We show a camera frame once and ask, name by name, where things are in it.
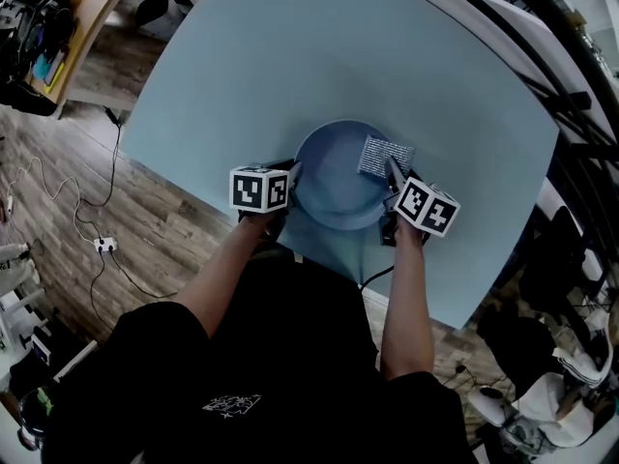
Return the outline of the person's black t-shirt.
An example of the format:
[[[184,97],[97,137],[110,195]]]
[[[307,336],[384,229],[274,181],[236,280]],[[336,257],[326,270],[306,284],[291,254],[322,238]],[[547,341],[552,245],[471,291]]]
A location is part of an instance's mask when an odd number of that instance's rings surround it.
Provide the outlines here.
[[[60,384],[43,464],[477,464],[458,395],[384,379],[350,280],[249,262],[214,334],[183,305],[122,315]]]

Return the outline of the wooden desk with white legs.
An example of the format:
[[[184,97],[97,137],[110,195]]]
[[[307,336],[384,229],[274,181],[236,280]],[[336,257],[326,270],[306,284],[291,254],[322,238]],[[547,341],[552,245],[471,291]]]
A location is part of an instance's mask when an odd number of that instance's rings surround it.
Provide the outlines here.
[[[67,102],[133,109],[165,47],[134,24],[138,1],[70,0],[76,29],[58,78],[47,87],[28,77],[29,85],[52,102],[52,117],[59,118]]]

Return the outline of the person's right forearm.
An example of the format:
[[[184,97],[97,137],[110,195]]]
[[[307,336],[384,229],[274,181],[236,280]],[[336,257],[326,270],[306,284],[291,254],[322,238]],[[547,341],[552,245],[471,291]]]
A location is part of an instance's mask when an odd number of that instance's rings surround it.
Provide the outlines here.
[[[388,379],[434,367],[434,339],[427,306],[421,232],[397,218],[396,253],[381,343],[381,373]]]

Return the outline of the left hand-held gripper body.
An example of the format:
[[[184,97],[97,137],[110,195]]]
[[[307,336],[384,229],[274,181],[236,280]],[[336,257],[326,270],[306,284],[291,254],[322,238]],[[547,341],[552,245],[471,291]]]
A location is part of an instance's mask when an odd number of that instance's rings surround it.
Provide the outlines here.
[[[287,210],[288,174],[280,170],[254,172],[250,165],[233,168],[229,172],[229,207],[238,212],[239,219]]]

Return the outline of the person's left forearm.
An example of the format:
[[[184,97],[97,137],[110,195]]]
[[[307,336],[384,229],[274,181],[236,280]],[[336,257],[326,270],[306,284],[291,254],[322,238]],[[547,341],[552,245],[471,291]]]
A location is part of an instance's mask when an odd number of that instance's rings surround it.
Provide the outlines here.
[[[206,334],[214,336],[228,310],[240,277],[252,254],[274,221],[283,223],[286,212],[243,217],[224,238],[197,275],[175,296],[198,320]]]

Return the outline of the large light blue plate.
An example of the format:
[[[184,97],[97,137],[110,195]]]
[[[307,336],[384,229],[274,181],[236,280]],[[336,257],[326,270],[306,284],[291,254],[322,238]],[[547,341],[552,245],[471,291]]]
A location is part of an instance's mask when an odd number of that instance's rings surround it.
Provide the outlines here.
[[[367,123],[337,120],[315,129],[300,145],[295,160],[303,163],[303,171],[296,201],[316,222],[354,231],[384,215],[384,200],[391,194],[387,180],[357,173],[368,135],[391,141]]]

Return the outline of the grey waste bin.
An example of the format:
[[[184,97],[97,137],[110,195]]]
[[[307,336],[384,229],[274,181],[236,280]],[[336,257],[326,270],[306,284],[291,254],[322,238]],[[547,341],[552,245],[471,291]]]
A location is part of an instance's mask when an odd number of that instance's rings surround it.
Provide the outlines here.
[[[161,41],[169,41],[184,19],[185,14],[174,0],[144,0],[134,16],[138,28]]]

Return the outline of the black chair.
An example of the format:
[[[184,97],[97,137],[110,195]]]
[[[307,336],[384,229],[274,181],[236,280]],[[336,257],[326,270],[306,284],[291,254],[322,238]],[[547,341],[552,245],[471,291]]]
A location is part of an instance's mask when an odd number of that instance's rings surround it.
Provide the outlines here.
[[[584,328],[584,321],[567,298],[582,276],[583,261],[582,235],[571,212],[562,206],[531,247],[518,283],[520,297],[558,325],[564,317],[574,332]]]

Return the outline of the black equipment bundle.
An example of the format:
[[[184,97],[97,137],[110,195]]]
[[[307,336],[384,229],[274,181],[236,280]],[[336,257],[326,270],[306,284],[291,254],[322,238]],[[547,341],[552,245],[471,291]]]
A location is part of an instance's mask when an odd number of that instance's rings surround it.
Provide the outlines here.
[[[33,64],[44,54],[51,64],[43,81],[46,87],[69,54],[77,27],[74,14],[68,0],[44,0],[35,9],[23,8],[17,15],[19,24],[0,41],[0,84],[33,76]]]

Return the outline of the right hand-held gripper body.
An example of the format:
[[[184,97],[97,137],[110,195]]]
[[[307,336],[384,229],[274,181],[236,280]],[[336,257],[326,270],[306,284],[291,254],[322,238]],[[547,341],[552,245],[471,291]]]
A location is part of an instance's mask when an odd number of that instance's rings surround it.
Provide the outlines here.
[[[382,246],[396,245],[398,217],[421,231],[423,242],[430,235],[444,237],[448,233],[460,209],[454,198],[412,176],[398,182],[392,175],[388,182],[392,195],[384,201],[385,214],[379,220]]]

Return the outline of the grey scouring sponge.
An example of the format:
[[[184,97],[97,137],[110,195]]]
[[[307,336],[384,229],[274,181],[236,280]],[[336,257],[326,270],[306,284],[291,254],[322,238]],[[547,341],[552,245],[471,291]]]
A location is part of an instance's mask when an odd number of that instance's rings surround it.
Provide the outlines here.
[[[392,160],[402,173],[412,164],[415,148],[368,135],[357,165],[357,173],[382,179],[387,178],[386,167]]]

